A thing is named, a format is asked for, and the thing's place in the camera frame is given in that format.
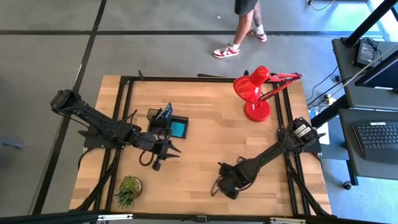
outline wooden table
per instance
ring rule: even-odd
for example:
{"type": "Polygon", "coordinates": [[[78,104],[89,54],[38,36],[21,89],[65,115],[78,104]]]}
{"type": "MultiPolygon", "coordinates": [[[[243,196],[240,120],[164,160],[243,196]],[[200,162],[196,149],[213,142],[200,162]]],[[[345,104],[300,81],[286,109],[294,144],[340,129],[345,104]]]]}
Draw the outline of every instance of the wooden table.
{"type": "MultiPolygon", "coordinates": [[[[120,78],[104,76],[99,90],[95,108],[109,117],[113,114],[120,78]]],[[[263,85],[263,92],[271,89],[272,85],[263,85]]],[[[302,116],[309,121],[301,82],[289,86],[288,91],[293,117],[302,116]]],[[[287,124],[283,94],[280,96],[287,124]]],[[[112,212],[292,215],[283,156],[264,166],[253,186],[241,192],[236,200],[222,193],[210,196],[211,186],[220,168],[217,162],[235,165],[238,156],[255,157],[277,141],[276,130],[279,126],[275,99],[268,100],[272,108],[270,118],[255,123],[245,117],[245,102],[235,94],[231,83],[135,81],[129,107],[129,113],[138,110],[133,123],[146,130],[148,109],[164,107],[168,102],[173,105],[174,115],[189,117],[187,138],[172,138],[174,146],[182,151],[181,157],[163,161],[160,171],[156,172],[151,166],[143,167],[138,163],[141,150],[133,147],[123,149],[115,192],[127,175],[140,178],[143,191],[132,210],[118,208],[114,197],[112,212]]],[[[83,158],[70,203],[71,209],[79,206],[97,184],[103,156],[104,149],[95,149],[83,158]]],[[[147,153],[144,160],[149,159],[149,156],[147,153]]],[[[306,186],[323,209],[331,213],[319,161],[307,153],[301,154],[301,160],[306,186]]],[[[104,208],[107,191],[106,185],[100,208],[104,208]]],[[[296,195],[299,211],[303,212],[297,186],[296,195]]]]}

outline potted plant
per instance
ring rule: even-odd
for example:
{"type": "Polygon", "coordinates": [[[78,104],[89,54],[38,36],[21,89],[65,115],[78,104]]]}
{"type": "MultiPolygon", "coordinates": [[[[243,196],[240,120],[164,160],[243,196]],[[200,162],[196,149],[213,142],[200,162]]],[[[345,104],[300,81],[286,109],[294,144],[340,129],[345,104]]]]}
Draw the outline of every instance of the potted plant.
{"type": "Polygon", "coordinates": [[[115,195],[118,199],[118,205],[121,208],[131,209],[134,206],[134,200],[142,192],[142,182],[137,177],[126,176],[115,195]]]}

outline shorts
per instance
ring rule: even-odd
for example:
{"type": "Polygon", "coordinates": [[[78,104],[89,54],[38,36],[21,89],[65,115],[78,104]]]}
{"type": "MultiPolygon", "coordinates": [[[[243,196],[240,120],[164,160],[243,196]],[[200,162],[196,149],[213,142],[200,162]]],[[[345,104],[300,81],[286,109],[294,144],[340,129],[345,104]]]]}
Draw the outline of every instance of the shorts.
{"type": "Polygon", "coordinates": [[[235,13],[245,16],[254,9],[258,0],[235,0],[235,13]]]}

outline gray floor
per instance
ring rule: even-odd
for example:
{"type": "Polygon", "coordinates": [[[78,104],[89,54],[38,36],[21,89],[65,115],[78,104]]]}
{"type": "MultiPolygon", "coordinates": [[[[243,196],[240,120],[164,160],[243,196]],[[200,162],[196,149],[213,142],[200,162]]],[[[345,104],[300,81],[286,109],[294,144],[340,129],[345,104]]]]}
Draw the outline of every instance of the gray floor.
{"type": "MultiPolygon", "coordinates": [[[[326,2],[315,1],[318,7],[326,2]]],[[[2,0],[0,29],[88,29],[99,0],[2,0]]],[[[267,30],[354,30],[370,11],[364,3],[336,3],[316,12],[299,0],[262,4],[267,30]]],[[[101,30],[233,30],[232,0],[108,1],[101,30]]],[[[219,60],[210,52],[231,41],[228,35],[97,36],[80,93],[94,104],[103,75],[195,76],[197,73],[238,77],[245,69],[267,65],[274,72],[300,72],[307,97],[312,86],[336,67],[332,37],[270,36],[266,44],[247,38],[241,53],[219,60]]],[[[87,36],[0,36],[0,136],[20,140],[22,150],[0,150],[0,217],[29,212],[60,117],[50,112],[56,91],[71,88],[87,36]]],[[[318,87],[315,95],[331,86],[318,87]]],[[[44,212],[68,209],[83,138],[72,123],[49,190],[44,212]]],[[[398,222],[398,182],[359,179],[350,191],[345,162],[323,161],[333,213],[341,218],[398,222]]],[[[136,221],[136,223],[159,223],[136,221]]]]}

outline red and white sneaker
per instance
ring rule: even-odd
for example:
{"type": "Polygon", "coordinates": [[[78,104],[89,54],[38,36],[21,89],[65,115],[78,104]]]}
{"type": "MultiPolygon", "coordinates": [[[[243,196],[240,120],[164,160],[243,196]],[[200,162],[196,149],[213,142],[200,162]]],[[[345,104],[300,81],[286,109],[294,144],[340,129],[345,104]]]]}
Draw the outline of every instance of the red and white sneaker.
{"type": "Polygon", "coordinates": [[[260,42],[267,41],[267,35],[265,33],[262,35],[257,35],[253,30],[249,30],[248,34],[257,38],[257,40],[259,40],[260,42]]]}
{"type": "Polygon", "coordinates": [[[222,47],[220,49],[216,49],[213,51],[213,56],[218,57],[218,58],[226,58],[226,57],[235,56],[238,54],[239,54],[239,49],[233,50],[229,44],[225,47],[222,47]]]}

